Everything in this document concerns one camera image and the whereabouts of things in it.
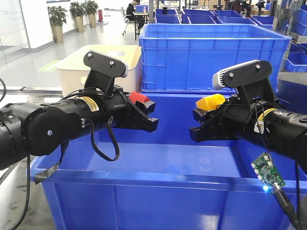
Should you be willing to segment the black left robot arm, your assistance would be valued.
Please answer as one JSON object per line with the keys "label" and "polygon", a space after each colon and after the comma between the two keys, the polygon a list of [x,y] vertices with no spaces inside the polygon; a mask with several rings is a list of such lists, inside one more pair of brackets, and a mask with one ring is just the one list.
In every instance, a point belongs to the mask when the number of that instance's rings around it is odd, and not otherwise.
{"label": "black left robot arm", "polygon": [[154,132],[159,120],[149,115],[155,103],[133,102],[130,94],[114,90],[73,93],[55,103],[9,103],[0,110],[0,167],[29,155],[51,154],[59,145],[107,129],[136,129]]}

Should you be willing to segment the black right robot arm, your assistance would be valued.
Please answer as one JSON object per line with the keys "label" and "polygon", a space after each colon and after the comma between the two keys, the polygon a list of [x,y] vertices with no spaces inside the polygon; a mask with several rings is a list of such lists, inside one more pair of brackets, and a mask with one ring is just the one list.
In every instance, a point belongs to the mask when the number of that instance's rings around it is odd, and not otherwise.
{"label": "black right robot arm", "polygon": [[232,95],[215,109],[194,109],[201,125],[190,127],[195,142],[245,140],[294,160],[307,171],[307,116],[282,109],[277,100],[253,99],[245,110],[238,96]]}

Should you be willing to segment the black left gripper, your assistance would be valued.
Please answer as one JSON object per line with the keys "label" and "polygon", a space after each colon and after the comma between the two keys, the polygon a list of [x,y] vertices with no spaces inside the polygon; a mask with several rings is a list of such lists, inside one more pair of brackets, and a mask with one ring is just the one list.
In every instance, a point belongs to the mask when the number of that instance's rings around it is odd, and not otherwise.
{"label": "black left gripper", "polygon": [[106,110],[113,116],[114,128],[147,132],[154,132],[159,124],[158,118],[149,116],[154,112],[155,106],[153,101],[131,103],[122,90],[113,90],[111,97],[105,102]]}

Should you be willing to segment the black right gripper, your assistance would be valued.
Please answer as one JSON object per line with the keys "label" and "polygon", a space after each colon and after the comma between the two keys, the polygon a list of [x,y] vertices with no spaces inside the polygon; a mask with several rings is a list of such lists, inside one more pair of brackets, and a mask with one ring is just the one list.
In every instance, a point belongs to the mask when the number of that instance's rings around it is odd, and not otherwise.
{"label": "black right gripper", "polygon": [[193,119],[201,125],[189,128],[190,138],[195,142],[237,140],[238,133],[244,133],[248,124],[255,119],[258,102],[259,98],[255,98],[245,103],[241,97],[233,94],[213,110],[193,109]]}

